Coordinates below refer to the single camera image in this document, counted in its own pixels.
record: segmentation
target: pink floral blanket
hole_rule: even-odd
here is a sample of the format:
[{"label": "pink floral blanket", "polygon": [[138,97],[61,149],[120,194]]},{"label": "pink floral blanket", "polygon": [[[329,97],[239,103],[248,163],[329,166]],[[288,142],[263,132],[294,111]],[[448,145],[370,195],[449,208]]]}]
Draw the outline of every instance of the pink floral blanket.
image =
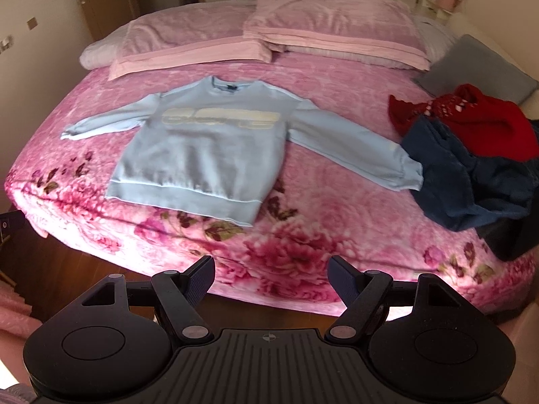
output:
[{"label": "pink floral blanket", "polygon": [[91,72],[58,105],[6,179],[10,198],[42,235],[146,275],[183,270],[210,254],[217,265],[212,293],[322,314],[344,309],[325,276],[333,254],[400,280],[435,272],[484,312],[516,307],[526,295],[532,253],[499,261],[475,230],[452,233],[427,219],[408,191],[386,190],[292,143],[255,226],[240,228],[105,200],[114,166],[136,130],[60,140],[64,127],[82,118],[216,75],[262,79],[399,141],[387,99],[428,100],[411,81],[414,72],[295,53],[280,54],[272,64],[198,64],[111,82],[107,72]]}]

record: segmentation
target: dark blue jeans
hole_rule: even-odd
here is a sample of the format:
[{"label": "dark blue jeans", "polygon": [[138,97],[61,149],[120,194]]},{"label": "dark blue jeans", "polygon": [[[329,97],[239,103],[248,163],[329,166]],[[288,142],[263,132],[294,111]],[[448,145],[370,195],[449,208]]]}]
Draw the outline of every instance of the dark blue jeans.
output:
[{"label": "dark blue jeans", "polygon": [[423,165],[423,186],[412,191],[425,215],[452,231],[530,212],[534,178],[517,161],[477,157],[439,120],[419,117],[401,146]]}]

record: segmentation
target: pink fabric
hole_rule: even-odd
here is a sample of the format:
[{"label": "pink fabric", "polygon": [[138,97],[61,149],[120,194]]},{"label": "pink fabric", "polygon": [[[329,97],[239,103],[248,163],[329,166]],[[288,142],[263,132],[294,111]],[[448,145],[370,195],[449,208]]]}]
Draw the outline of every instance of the pink fabric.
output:
[{"label": "pink fabric", "polygon": [[160,10],[131,21],[110,66],[109,80],[131,72],[202,62],[255,59],[271,62],[263,41],[242,37],[254,1],[196,3]]},{"label": "pink fabric", "polygon": [[128,24],[121,26],[109,36],[90,44],[80,55],[80,64],[87,70],[110,66],[116,59],[128,28]]},{"label": "pink fabric", "polygon": [[389,94],[414,103],[429,99],[412,82],[415,71],[300,53],[280,54],[273,64],[198,64],[112,82],[106,68],[98,69],[23,149],[6,180],[10,198],[39,232],[142,274],[184,270],[213,255],[210,291],[242,301],[340,314],[344,305],[325,276],[328,258],[340,254],[360,270],[380,269],[396,279],[433,271],[485,312],[522,302],[535,270],[532,253],[504,263],[474,229],[452,233],[427,219],[408,191],[386,190],[292,143],[252,228],[104,199],[136,131],[70,141],[60,140],[64,127],[207,75],[264,80],[393,141],[400,136],[387,117]]},{"label": "pink fabric", "polygon": [[0,282],[0,330],[28,338],[41,325],[40,321],[29,317],[31,312],[32,307],[24,303],[13,287]]},{"label": "pink fabric", "polygon": [[398,0],[257,0],[244,37],[359,53],[428,70],[410,10]]},{"label": "pink fabric", "polygon": [[350,61],[363,62],[369,65],[381,65],[382,67],[398,68],[400,70],[411,70],[413,67],[398,61],[377,56],[362,55],[359,53],[337,52],[335,50],[326,50],[324,48],[299,47],[297,45],[285,45],[286,51],[307,53],[309,55],[325,56],[326,58],[347,59]]}]

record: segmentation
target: gray cushion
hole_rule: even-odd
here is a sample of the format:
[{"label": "gray cushion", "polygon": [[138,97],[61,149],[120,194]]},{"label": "gray cushion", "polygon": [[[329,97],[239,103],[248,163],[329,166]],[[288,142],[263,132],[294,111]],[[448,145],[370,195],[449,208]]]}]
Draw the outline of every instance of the gray cushion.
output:
[{"label": "gray cushion", "polygon": [[470,83],[487,96],[521,104],[539,87],[537,80],[470,35],[462,36],[429,72],[414,81],[438,97]]}]

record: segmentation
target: light switch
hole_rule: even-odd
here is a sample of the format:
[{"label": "light switch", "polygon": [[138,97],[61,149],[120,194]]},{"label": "light switch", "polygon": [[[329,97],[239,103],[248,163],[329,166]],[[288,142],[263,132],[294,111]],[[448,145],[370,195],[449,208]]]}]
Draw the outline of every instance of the light switch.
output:
[{"label": "light switch", "polygon": [[36,18],[32,18],[32,19],[26,21],[26,24],[28,24],[28,29],[29,30],[35,29],[37,27],[37,20],[36,20]]}]

